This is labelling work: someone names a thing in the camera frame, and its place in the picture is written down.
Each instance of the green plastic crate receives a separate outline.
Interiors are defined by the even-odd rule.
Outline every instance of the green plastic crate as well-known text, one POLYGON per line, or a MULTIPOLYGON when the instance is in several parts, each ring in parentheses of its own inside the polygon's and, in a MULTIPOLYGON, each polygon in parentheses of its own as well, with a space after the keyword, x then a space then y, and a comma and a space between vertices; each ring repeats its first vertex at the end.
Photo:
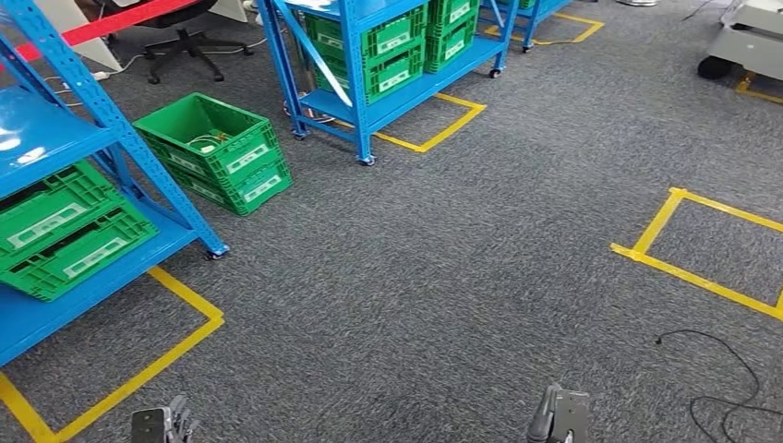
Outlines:
MULTIPOLYGON (((348 87, 348 72, 340 60, 324 58, 337 81, 344 88, 348 87)), ((365 69, 365 95, 367 103, 377 100, 398 90, 407 83, 420 78, 424 73, 424 39, 418 39, 418 45, 386 62, 365 69)), ((333 90, 326 77, 316 71, 316 84, 319 88, 333 90)))
POLYGON ((443 34, 427 37, 427 57, 424 70, 435 73, 444 68, 456 56, 473 44, 477 14, 464 18, 463 22, 443 34))
POLYGON ((197 92, 140 118, 133 126, 164 162, 220 186, 242 183, 281 155, 268 119, 197 92), (223 143, 197 140, 221 134, 227 137, 223 143))
POLYGON ((51 302, 157 232, 125 201, 3 272, 0 281, 51 302))
MULTIPOLYGON (((321 56, 328 56, 344 63, 343 30, 340 22, 305 14, 307 35, 321 56)), ((427 8, 412 9, 397 18, 362 33, 362 64, 365 68, 376 66, 407 51, 427 27, 427 8)))
POLYGON ((258 171, 239 186, 230 188, 219 188, 183 171, 172 170, 172 176, 182 187, 237 215, 248 215, 292 183, 283 159, 258 171))
POLYGON ((480 0, 429 0, 429 25, 449 30, 478 14, 480 0))
POLYGON ((122 197, 88 162, 76 162, 0 200, 0 271, 76 231, 122 197))
MULTIPOLYGON (((498 0, 498 3, 503 3, 504 5, 508 5, 509 4, 509 0, 498 0)), ((535 4, 536 4, 536 0, 520 0, 519 8, 520 9, 530 9, 535 4)))

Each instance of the yellow tape marking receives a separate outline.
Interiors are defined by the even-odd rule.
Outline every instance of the yellow tape marking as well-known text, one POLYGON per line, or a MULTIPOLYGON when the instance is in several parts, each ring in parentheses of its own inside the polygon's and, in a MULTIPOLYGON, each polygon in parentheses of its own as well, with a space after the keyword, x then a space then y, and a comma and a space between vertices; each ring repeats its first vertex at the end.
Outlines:
MULTIPOLYGON (((402 139, 399 139, 397 137, 392 137, 387 134, 383 134, 381 132, 376 132, 373 134, 374 137, 380 138, 381 140, 386 140, 391 143, 394 143, 395 145, 402 146, 403 148, 408 148, 410 150, 414 150, 416 152, 427 152, 428 150, 431 150, 432 148, 435 148, 436 145, 440 144, 443 140, 450 137, 455 132, 459 131, 463 126, 467 125, 471 120, 476 118, 477 115, 481 114, 482 111, 484 111, 487 106, 485 104, 478 104, 469 102, 468 100, 459 99, 457 97, 452 97, 451 95, 446 95, 441 92, 438 92, 435 94, 435 97, 438 97, 439 99, 445 100, 446 102, 452 102, 454 104, 459 104, 461 106, 464 106, 466 108, 470 108, 467 114, 463 115, 459 119, 457 119, 456 122, 449 125, 446 129, 443 129, 438 134, 435 135, 435 137, 425 141, 421 145, 416 145, 414 143, 411 143, 410 141, 405 141, 402 139)), ((354 127, 353 125, 341 122, 340 120, 335 120, 335 123, 347 127, 354 127)))
POLYGON ((754 78, 756 78, 755 72, 746 71, 745 75, 737 83, 737 88, 735 88, 734 90, 736 90, 739 94, 742 95, 747 95, 749 97, 755 97, 757 99, 764 99, 764 100, 769 100, 771 102, 783 104, 783 97, 764 94, 762 92, 756 92, 755 90, 751 90, 751 83, 753 83, 754 78))
MULTIPOLYGON (((563 14, 561 12, 556 12, 556 13, 554 13, 552 15, 555 16, 555 17, 565 18, 567 20, 577 21, 579 23, 588 24, 588 25, 590 25, 590 28, 587 28, 587 30, 585 32, 582 32, 581 34, 577 35, 576 38, 574 38, 573 40, 559 40, 559 41, 553 41, 553 42, 542 42, 542 41, 533 39, 533 44, 546 46, 548 44, 581 43, 581 42, 584 42, 585 40, 587 40, 588 37, 590 37, 591 35, 595 34, 596 32, 598 32, 598 30, 600 30, 601 28, 603 28, 606 25, 606 23, 604 23, 603 21, 595 21, 595 20, 591 20, 589 18, 582 18, 582 17, 571 16, 571 15, 568 15, 568 14, 563 14)), ((486 34, 494 35, 496 37, 500 36, 500 31, 499 31, 498 25, 492 25, 492 26, 486 28, 484 30, 484 32, 486 34)), ((519 34, 519 33, 512 34, 512 40, 514 40, 515 42, 523 42, 524 41, 524 35, 523 34, 519 34)))
POLYGON ((636 242, 636 245, 633 246, 634 251, 641 254, 647 252, 647 249, 653 244, 663 227, 666 226, 666 223, 671 218, 671 214, 673 214, 674 210, 680 205, 683 191, 684 189, 678 189, 676 187, 672 187, 669 190, 671 193, 669 198, 666 199, 663 206, 661 206, 661 209, 658 211, 658 214, 656 214, 655 218, 650 222, 650 225, 647 226, 647 229, 644 230, 642 236, 639 237, 639 241, 636 242))
POLYGON ((0 372, 0 401, 5 403, 8 410, 17 417, 19 424, 30 434, 33 441, 36 443, 55 443, 57 441, 52 429, 2 372, 0 372))
POLYGON ((150 269, 148 273, 169 291, 178 295, 203 314, 208 319, 207 322, 56 434, 32 409, 32 406, 11 381, 0 373, 0 401, 4 402, 11 413, 17 417, 35 443, 65 442, 75 437, 223 324, 223 311, 175 279, 171 274, 157 266, 150 269))
POLYGON ((665 261, 661 261, 657 258, 650 257, 646 254, 647 249, 650 247, 650 245, 652 245, 653 241, 655 241, 656 237, 661 232, 663 227, 666 226, 666 223, 671 218, 671 215, 674 213, 674 210, 678 207, 678 205, 683 199, 689 199, 690 201, 699 203, 709 208, 715 210, 721 210, 723 212, 726 212, 727 214, 740 217, 741 219, 747 220, 749 222, 760 224, 764 227, 774 229, 781 233, 783 233, 783 223, 778 223, 777 221, 771 221, 769 219, 765 219, 764 217, 759 217, 758 215, 751 214, 750 212, 747 212, 745 210, 738 210, 736 208, 732 208, 731 206, 724 205, 723 203, 714 201, 710 198, 697 196, 693 193, 688 192, 685 189, 672 187, 669 190, 669 192, 671 193, 671 195, 661 206, 661 209, 658 211, 655 218, 653 218, 653 220, 647 226, 647 229, 644 230, 644 233, 639 238, 639 241, 636 242, 636 245, 633 247, 633 249, 629 249, 625 246, 612 243, 610 245, 611 250, 622 256, 628 257, 631 260, 644 263, 645 265, 658 270, 662 270, 668 274, 671 274, 675 277, 685 280, 688 283, 706 289, 707 291, 711 291, 718 295, 722 295, 733 302, 739 303, 740 305, 750 307, 751 309, 754 309, 761 313, 767 314, 770 317, 774 317, 777 318, 778 320, 783 321, 783 291, 781 291, 781 294, 778 296, 776 305, 771 306, 764 302, 760 302, 752 297, 749 297, 747 295, 733 291, 725 286, 715 283, 714 281, 709 281, 704 277, 700 277, 685 269, 678 268, 665 261))

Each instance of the black cable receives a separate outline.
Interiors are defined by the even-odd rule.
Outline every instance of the black cable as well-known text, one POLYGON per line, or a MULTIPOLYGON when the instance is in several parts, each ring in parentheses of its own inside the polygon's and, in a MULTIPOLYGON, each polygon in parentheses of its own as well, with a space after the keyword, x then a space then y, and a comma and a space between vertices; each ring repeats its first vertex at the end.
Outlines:
POLYGON ((705 6, 709 5, 709 4, 710 4, 710 3, 712 3, 712 2, 713 2, 713 0, 705 0, 705 1, 704 1, 704 2, 703 2, 701 5, 699 5, 699 7, 697 7, 697 8, 696 8, 696 9, 695 9, 695 10, 694 10, 694 11, 693 11, 691 14, 688 14, 687 16, 685 16, 685 18, 683 18, 683 19, 682 19, 682 21, 685 21, 685 20, 688 20, 688 19, 691 19, 691 18, 695 17, 695 15, 696 15, 696 14, 698 14, 699 12, 701 12, 701 10, 702 10, 702 9, 703 9, 705 6))
POLYGON ((748 374, 750 374, 751 377, 753 378, 753 384, 755 385, 755 389, 753 390, 753 394, 750 397, 748 397, 747 399, 743 400, 743 401, 735 402, 735 401, 730 401, 730 400, 726 400, 726 399, 719 399, 717 397, 712 397, 712 396, 709 396, 709 395, 702 395, 700 397, 696 397, 696 398, 691 399, 691 403, 688 406, 688 412, 691 415, 691 420, 693 420, 693 423, 696 425, 696 427, 698 427, 699 430, 702 431, 702 433, 704 433, 713 443, 717 443, 717 440, 715 439, 715 437, 712 436, 712 434, 710 434, 706 430, 706 428, 704 426, 702 426, 702 424, 696 419, 696 415, 693 412, 693 407, 695 406, 695 404, 698 401, 702 401, 702 400, 717 401, 717 402, 721 402, 721 403, 728 404, 728 405, 732 406, 731 409, 729 409, 726 413, 723 414, 723 417, 720 420, 720 429, 723 431, 724 437, 726 437, 726 439, 729 442, 731 442, 731 443, 737 443, 737 440, 735 440, 734 438, 731 438, 731 436, 729 435, 729 431, 726 428, 726 422, 729 420, 729 417, 733 413, 735 413, 736 411, 738 411, 740 409, 746 409, 746 410, 750 410, 750 411, 759 411, 759 412, 764 412, 764 413, 773 413, 775 415, 783 417, 783 412, 781 412, 781 411, 775 411, 773 409, 763 408, 763 407, 760 407, 760 406, 748 406, 748 403, 753 401, 753 400, 755 400, 756 396, 758 396, 759 392, 761 391, 761 383, 759 382, 759 378, 756 375, 756 373, 753 371, 751 366, 748 365, 748 363, 745 362, 745 360, 738 353, 736 353, 731 348, 731 346, 729 346, 728 343, 726 343, 725 341, 719 339, 718 337, 716 337, 714 335, 707 334, 706 332, 702 332, 700 330, 677 329, 677 330, 673 330, 673 331, 670 331, 670 332, 665 332, 665 333, 659 335, 657 337, 657 339, 656 339, 656 344, 661 344, 663 342, 663 338, 664 337, 667 337, 668 335, 674 335, 674 334, 697 334, 697 335, 701 335, 703 337, 706 337, 708 339, 712 339, 714 341, 717 341, 718 343, 722 344, 732 355, 734 355, 734 357, 737 358, 737 360, 739 360, 740 363, 742 363, 742 365, 748 371, 748 374))

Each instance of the white label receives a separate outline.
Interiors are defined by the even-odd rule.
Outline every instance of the white label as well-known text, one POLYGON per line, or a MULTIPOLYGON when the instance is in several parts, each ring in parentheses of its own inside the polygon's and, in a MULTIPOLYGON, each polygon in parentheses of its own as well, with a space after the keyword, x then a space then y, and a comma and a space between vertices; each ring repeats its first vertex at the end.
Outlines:
POLYGON ((251 162, 256 160, 258 157, 266 154, 269 152, 269 148, 267 148, 266 144, 263 144, 251 152, 248 152, 247 154, 243 155, 237 160, 234 160, 233 162, 228 163, 228 166, 225 167, 225 169, 228 170, 229 174, 233 174, 240 169, 244 168, 245 166, 248 166, 251 162))
POLYGON ((99 247, 95 251, 91 252, 88 256, 63 269, 63 272, 68 276, 69 279, 73 279, 80 273, 89 269, 92 265, 101 261, 102 258, 111 256, 124 245, 127 245, 126 239, 115 237, 111 242, 99 247))
POLYGON ((318 41, 327 46, 331 46, 332 48, 337 48, 339 50, 343 49, 343 41, 337 40, 331 35, 319 34, 318 41))
POLYGON ((204 174, 204 170, 201 169, 200 166, 198 166, 197 164, 195 164, 193 162, 189 162, 189 161, 183 159, 182 157, 180 157, 178 155, 175 155, 173 152, 169 152, 169 157, 171 157, 172 162, 174 162, 174 163, 176 163, 176 164, 178 164, 178 165, 180 165, 180 166, 182 166, 184 168, 187 168, 190 171, 193 171, 194 173, 204 174))
POLYGON ((460 52, 464 48, 464 40, 460 40, 457 44, 446 50, 446 60, 452 58, 453 55, 460 52))
POLYGON ((452 14, 449 16, 449 24, 451 25, 454 21, 458 20, 468 12, 470 12, 470 2, 467 2, 464 5, 458 7, 456 10, 452 11, 452 14))
POLYGON ((393 39, 389 39, 386 42, 380 43, 378 45, 378 54, 383 54, 387 51, 390 51, 405 42, 409 42, 410 40, 411 40, 411 33, 405 31, 402 34, 398 35, 397 37, 394 37, 393 39))
POLYGON ((383 92, 383 91, 387 90, 388 88, 391 88, 392 86, 394 86, 394 85, 396 85, 396 84, 398 84, 398 83, 400 83, 402 81, 406 81, 409 77, 411 77, 411 74, 410 74, 410 72, 407 69, 405 69, 405 71, 403 71, 403 72, 397 74, 396 76, 394 76, 392 78, 389 78, 388 80, 382 82, 380 84, 380 87, 379 87, 380 92, 383 92))
POLYGON ((199 185, 196 182, 191 183, 190 184, 190 188, 193 189, 194 191, 200 192, 201 194, 203 194, 203 195, 205 195, 205 196, 207 196, 209 198, 213 198, 215 200, 218 200, 221 203, 225 202, 225 200, 223 200, 223 197, 217 195, 216 193, 212 192, 211 189, 207 189, 206 187, 204 187, 202 185, 199 185))
POLYGON ((245 194, 245 202, 249 203, 256 198, 258 198, 261 194, 267 192, 271 189, 272 186, 277 185, 278 183, 282 182, 283 179, 280 178, 280 175, 275 175, 274 177, 270 178, 266 182, 262 183, 260 186, 256 187, 252 191, 245 194))
POLYGON ((78 203, 71 203, 49 217, 33 224, 31 227, 11 235, 6 240, 16 249, 19 249, 45 233, 52 231, 57 226, 75 219, 80 213, 86 210, 87 208, 84 208, 78 203))

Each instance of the office chair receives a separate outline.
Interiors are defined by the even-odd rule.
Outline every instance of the office chair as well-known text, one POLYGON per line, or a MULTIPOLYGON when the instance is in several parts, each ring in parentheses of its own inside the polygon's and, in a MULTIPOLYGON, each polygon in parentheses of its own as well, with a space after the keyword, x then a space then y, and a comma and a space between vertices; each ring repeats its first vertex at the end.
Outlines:
MULTIPOLYGON (((217 1, 218 0, 198 0, 192 5, 179 8, 175 11, 169 12, 168 14, 163 14, 162 16, 151 18, 147 21, 142 21, 139 23, 139 26, 156 28, 159 30, 170 28, 183 21, 198 17, 201 14, 205 14, 215 5, 215 3, 217 3, 217 1)), ((126 9, 112 5, 113 2, 111 0, 102 0, 102 2, 106 8, 104 15, 115 14, 126 9)), ((253 51, 242 42, 208 39, 207 36, 204 35, 204 32, 201 31, 191 34, 187 32, 185 28, 177 27, 176 34, 178 38, 175 40, 148 44, 144 46, 144 58, 153 61, 150 67, 150 73, 147 78, 147 80, 153 85, 161 82, 161 78, 158 76, 158 71, 160 71, 161 68, 163 68, 183 52, 187 52, 191 57, 197 57, 201 59, 201 61, 204 62, 204 64, 206 64, 209 69, 211 69, 215 81, 223 81, 223 73, 218 68, 218 66, 216 66, 210 60, 210 58, 201 51, 202 47, 235 47, 241 48, 242 54, 245 56, 253 54, 253 51), (161 50, 168 50, 168 52, 165 52, 165 54, 161 56, 155 54, 161 50)))

